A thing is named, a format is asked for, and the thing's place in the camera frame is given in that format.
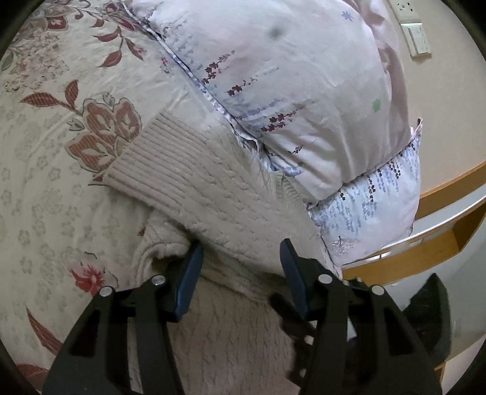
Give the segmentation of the beige cable-knit sweater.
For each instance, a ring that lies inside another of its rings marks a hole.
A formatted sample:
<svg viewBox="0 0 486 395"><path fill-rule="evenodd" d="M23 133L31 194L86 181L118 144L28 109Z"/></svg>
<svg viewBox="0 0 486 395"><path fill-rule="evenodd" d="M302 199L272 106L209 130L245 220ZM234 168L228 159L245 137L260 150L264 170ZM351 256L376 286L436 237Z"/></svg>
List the beige cable-knit sweater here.
<svg viewBox="0 0 486 395"><path fill-rule="evenodd" d="M333 266L296 189L243 149L216 115L184 121L158 113L107 173L110 187L152 209L134 256L140 283L153 258L185 254L204 263L190 311L169 327L188 394L295 394L293 346L268 298L286 291L279 246Z"/></svg>

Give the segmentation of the white lavender-print pillow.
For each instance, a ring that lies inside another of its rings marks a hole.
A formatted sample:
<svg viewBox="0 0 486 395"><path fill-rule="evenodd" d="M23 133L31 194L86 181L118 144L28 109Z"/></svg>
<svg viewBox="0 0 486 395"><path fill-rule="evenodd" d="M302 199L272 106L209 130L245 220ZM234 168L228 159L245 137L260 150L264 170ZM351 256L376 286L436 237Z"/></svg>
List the white lavender-print pillow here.
<svg viewBox="0 0 486 395"><path fill-rule="evenodd" d="M393 159L309 209L334 265L361 260L409 234L419 207L422 132Z"/></svg>

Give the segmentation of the wooden bedside shelf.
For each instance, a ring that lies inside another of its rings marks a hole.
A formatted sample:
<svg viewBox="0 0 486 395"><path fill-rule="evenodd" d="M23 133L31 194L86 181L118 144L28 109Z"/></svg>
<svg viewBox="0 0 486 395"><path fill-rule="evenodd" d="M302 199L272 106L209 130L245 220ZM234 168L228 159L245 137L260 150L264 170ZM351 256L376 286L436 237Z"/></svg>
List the wooden bedside shelf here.
<svg viewBox="0 0 486 395"><path fill-rule="evenodd" d="M460 254L485 223L485 163L424 193L410 236L347 264L344 279L388 285Z"/></svg>

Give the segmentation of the pink floral pillow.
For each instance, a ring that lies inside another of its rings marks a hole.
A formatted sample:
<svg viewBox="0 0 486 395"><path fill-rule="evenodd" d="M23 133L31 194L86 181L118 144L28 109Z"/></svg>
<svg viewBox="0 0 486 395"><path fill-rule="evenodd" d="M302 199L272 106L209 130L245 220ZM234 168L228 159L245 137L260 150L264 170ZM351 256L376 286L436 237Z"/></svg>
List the pink floral pillow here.
<svg viewBox="0 0 486 395"><path fill-rule="evenodd" d="M411 139L382 1L129 1L304 199L319 202Z"/></svg>

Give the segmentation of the floral bed sheet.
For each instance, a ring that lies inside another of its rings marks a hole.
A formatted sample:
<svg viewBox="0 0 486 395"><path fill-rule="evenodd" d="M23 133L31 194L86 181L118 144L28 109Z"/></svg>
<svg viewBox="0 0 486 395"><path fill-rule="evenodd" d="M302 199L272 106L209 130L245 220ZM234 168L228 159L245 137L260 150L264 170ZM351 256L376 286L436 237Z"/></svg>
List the floral bed sheet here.
<svg viewBox="0 0 486 395"><path fill-rule="evenodd" d="M207 106L122 1L45 1L1 60L1 340L40 390L103 286L136 285L150 207L104 173L166 108Z"/></svg>

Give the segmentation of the white wall switch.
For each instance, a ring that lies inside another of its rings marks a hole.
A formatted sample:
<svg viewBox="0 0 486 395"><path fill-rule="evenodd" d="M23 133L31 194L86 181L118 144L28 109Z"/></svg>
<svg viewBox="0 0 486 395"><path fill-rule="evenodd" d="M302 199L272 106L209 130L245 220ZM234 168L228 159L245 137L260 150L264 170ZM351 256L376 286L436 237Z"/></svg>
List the white wall switch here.
<svg viewBox="0 0 486 395"><path fill-rule="evenodd" d="M410 56L417 58L432 53L427 35L422 23L401 24L405 40L409 47Z"/></svg>

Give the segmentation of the white wall socket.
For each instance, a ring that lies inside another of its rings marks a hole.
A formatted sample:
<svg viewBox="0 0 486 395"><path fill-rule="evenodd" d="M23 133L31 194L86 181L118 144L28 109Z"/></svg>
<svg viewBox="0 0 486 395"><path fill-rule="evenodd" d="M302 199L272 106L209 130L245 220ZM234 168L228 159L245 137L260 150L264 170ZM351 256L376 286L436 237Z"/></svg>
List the white wall socket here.
<svg viewBox="0 0 486 395"><path fill-rule="evenodd" d="M399 24L420 23L421 19L412 0L388 0Z"/></svg>

